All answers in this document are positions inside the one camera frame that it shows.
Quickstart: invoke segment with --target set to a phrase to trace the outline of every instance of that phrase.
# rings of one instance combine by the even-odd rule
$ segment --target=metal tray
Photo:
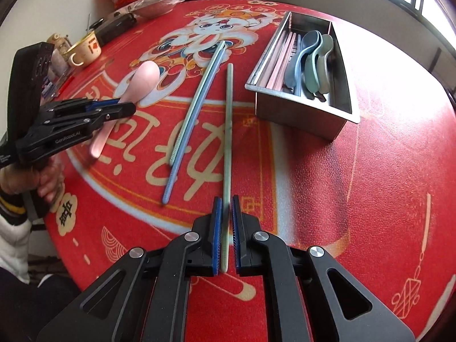
[[[245,88],[256,93],[255,114],[279,124],[297,127],[301,130],[334,140],[339,135],[345,122],[359,123],[359,106],[353,84],[349,84],[342,53],[332,27],[330,35],[334,40],[334,50],[328,57],[331,90],[322,102],[303,89],[303,96],[298,97],[287,88],[282,91],[271,90],[260,85],[262,79],[270,74],[265,69],[271,60],[282,32],[296,32],[301,35],[312,30],[327,34],[331,27],[328,20],[311,15],[287,12],[279,27],[272,36],[254,71],[250,75]]]

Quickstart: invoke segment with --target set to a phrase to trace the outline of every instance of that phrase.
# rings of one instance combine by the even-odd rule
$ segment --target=metal screw
[[[321,257],[325,254],[325,250],[321,247],[313,246],[309,248],[309,253],[314,257]]]
[[[268,233],[265,233],[265,232],[256,232],[254,234],[254,238],[256,240],[259,240],[260,242],[264,242],[265,240],[269,239],[269,235],[268,235]]]
[[[199,239],[198,233],[195,232],[188,232],[187,234],[184,235],[184,239],[187,242],[196,242]]]
[[[131,258],[139,258],[139,257],[142,257],[143,254],[144,254],[144,250],[142,248],[139,248],[139,247],[132,248],[130,250],[130,257]]]

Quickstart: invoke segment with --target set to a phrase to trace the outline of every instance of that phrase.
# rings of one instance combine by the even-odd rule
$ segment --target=hand
[[[0,170],[0,187],[10,195],[38,189],[38,195],[52,203],[63,181],[62,171],[62,163],[55,155],[49,158],[47,166],[41,171],[11,164]]]

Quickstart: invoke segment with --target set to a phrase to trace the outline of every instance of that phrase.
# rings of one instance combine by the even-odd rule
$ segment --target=cartoon character print
[[[140,101],[141,107],[152,105],[172,94],[186,78],[200,76],[218,42],[225,40],[227,43],[222,63],[232,54],[243,54],[247,46],[258,40],[255,31],[271,23],[277,24],[282,18],[271,7],[256,10],[257,7],[249,5],[226,5],[224,9],[207,8],[187,14],[196,17],[185,27],[163,36],[139,59],[130,63],[133,71],[121,81],[114,96],[119,97],[125,91],[137,67],[147,60],[153,60],[159,66],[160,82],[155,90]]]

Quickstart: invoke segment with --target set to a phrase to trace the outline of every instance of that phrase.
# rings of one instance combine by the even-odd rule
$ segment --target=white sleeve
[[[29,220],[14,226],[0,215],[0,267],[27,284],[30,282],[27,262],[30,228]]]

